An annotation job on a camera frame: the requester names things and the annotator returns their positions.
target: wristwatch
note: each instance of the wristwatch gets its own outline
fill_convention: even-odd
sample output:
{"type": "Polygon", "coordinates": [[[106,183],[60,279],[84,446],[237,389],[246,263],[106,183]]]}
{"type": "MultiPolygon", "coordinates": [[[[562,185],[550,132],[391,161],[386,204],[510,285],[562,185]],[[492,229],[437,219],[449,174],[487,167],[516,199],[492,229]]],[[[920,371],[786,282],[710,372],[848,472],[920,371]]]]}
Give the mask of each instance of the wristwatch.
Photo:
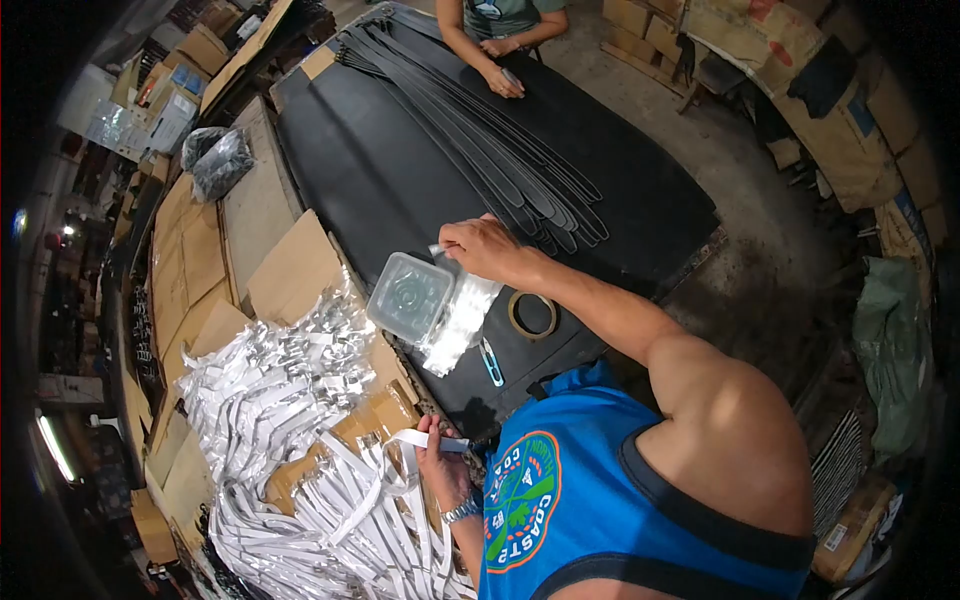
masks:
{"type": "Polygon", "coordinates": [[[470,496],[460,503],[460,506],[453,509],[452,511],[447,511],[445,513],[440,513],[440,518],[447,525],[455,523],[463,518],[467,518],[472,515],[479,515],[483,512],[483,495],[479,490],[474,489],[470,493],[470,496]]]}

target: scissors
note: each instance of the scissors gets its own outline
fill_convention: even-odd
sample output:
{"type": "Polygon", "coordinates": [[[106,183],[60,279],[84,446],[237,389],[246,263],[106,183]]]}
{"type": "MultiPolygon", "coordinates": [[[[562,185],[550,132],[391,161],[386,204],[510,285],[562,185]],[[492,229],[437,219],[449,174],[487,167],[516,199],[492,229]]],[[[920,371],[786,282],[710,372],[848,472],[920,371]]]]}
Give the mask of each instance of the scissors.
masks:
{"type": "Polygon", "coordinates": [[[483,364],[487,365],[487,372],[490,374],[493,385],[498,388],[502,387],[503,373],[500,372],[500,365],[496,362],[496,355],[493,354],[493,348],[490,347],[490,342],[487,341],[486,336],[480,343],[480,355],[483,357],[483,364]]]}

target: plastic lid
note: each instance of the plastic lid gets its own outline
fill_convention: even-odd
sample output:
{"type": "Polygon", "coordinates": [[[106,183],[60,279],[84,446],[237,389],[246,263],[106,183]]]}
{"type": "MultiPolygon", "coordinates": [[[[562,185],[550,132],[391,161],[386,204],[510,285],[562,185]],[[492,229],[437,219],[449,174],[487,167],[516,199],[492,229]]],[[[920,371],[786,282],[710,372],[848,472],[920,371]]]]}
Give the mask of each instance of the plastic lid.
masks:
{"type": "Polygon", "coordinates": [[[452,273],[394,252],[373,288],[367,316],[401,340],[422,344],[444,312],[453,284],[452,273]]]}

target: black belt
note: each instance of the black belt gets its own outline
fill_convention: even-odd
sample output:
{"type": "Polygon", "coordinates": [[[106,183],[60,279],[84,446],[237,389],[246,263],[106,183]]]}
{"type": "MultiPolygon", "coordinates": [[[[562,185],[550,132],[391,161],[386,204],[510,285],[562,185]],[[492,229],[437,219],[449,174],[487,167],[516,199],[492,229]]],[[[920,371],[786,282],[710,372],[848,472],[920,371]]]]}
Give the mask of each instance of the black belt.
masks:
{"type": "Polygon", "coordinates": [[[601,198],[579,171],[445,74],[393,39],[374,19],[341,33],[337,60],[382,79],[477,191],[485,206],[548,254],[576,252],[609,234],[589,204],[601,198]]]}

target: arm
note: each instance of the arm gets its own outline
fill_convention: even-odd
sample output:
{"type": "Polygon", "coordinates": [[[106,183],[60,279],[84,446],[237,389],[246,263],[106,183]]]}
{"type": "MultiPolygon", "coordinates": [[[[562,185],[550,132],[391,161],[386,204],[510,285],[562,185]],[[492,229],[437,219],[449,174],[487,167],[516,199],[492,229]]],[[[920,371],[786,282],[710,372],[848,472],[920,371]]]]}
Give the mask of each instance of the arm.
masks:
{"type": "Polygon", "coordinates": [[[502,57],[518,48],[529,48],[544,43],[548,39],[563,34],[568,23],[566,9],[553,12],[541,12],[540,23],[529,31],[505,39],[487,39],[480,42],[484,52],[492,57],[502,57]]]}
{"type": "MultiPolygon", "coordinates": [[[[460,506],[473,491],[464,459],[456,454],[440,451],[440,417],[424,416],[417,426],[427,434],[427,448],[417,448],[417,465],[427,487],[437,498],[440,511],[447,513],[460,506]]],[[[444,433],[452,438],[453,430],[444,433]]],[[[483,516],[472,515],[450,525],[450,533],[460,548],[460,555],[473,580],[473,588],[480,589],[480,564],[483,556],[483,516]]]]}
{"type": "Polygon", "coordinates": [[[763,373],[690,335],[652,302],[521,248],[491,215],[443,226],[440,243],[475,275],[559,302],[647,367],[666,421],[637,447],[660,475],[725,515],[808,535],[804,437],[763,373]]]}
{"type": "Polygon", "coordinates": [[[464,31],[464,5],[461,0],[437,0],[437,22],[444,43],[487,80],[491,91],[504,98],[523,95],[523,85],[517,87],[507,80],[500,72],[500,65],[493,62],[464,31]]]}

